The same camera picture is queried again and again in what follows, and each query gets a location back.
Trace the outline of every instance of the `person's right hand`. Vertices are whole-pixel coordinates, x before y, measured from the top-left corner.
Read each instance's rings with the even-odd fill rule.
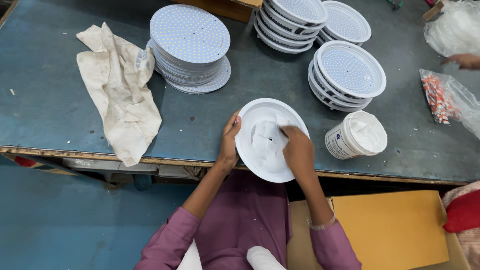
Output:
[[[312,141],[296,126],[282,126],[280,129],[288,136],[288,144],[283,149],[283,156],[293,176],[297,181],[310,179],[312,174],[315,175],[313,168],[315,148]]]
[[[446,64],[448,62],[459,64],[459,69],[480,69],[480,56],[476,56],[471,53],[452,55],[447,57],[442,64]]]

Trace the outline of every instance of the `white cloth rag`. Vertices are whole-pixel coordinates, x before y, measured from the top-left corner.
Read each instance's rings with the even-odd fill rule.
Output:
[[[247,251],[247,261],[253,270],[286,270],[268,249],[261,246],[254,246]],[[195,239],[183,256],[177,270],[202,270]]]
[[[153,53],[113,35],[106,23],[92,25],[77,38],[92,50],[77,54],[77,63],[105,137],[125,166],[135,165],[162,123],[146,85],[155,65]]]

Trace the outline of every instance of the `worker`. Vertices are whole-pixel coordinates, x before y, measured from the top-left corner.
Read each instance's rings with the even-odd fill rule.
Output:
[[[480,70],[480,56],[464,53],[447,57],[442,64],[452,62],[459,65],[459,69]]]
[[[134,270],[177,269],[193,239],[203,270],[251,270],[246,256],[254,246],[268,249],[287,267],[292,229],[285,186],[240,170],[232,171],[224,181],[239,160],[234,138],[241,127],[238,113],[223,129],[214,165],[152,236]],[[324,270],[360,270],[361,264],[313,169],[311,140],[295,126],[281,129],[289,140],[283,150],[285,161],[310,209],[310,236],[317,261]]]

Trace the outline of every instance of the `blue floor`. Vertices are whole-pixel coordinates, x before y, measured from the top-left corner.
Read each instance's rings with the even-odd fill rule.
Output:
[[[0,269],[131,270],[194,185],[107,191],[79,176],[23,168],[0,156]]]

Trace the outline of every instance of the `container label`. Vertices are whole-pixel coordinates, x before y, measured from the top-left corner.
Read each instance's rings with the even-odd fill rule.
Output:
[[[343,140],[342,131],[338,129],[325,137],[325,145],[328,151],[337,159],[345,160],[359,156],[359,153],[350,149]]]

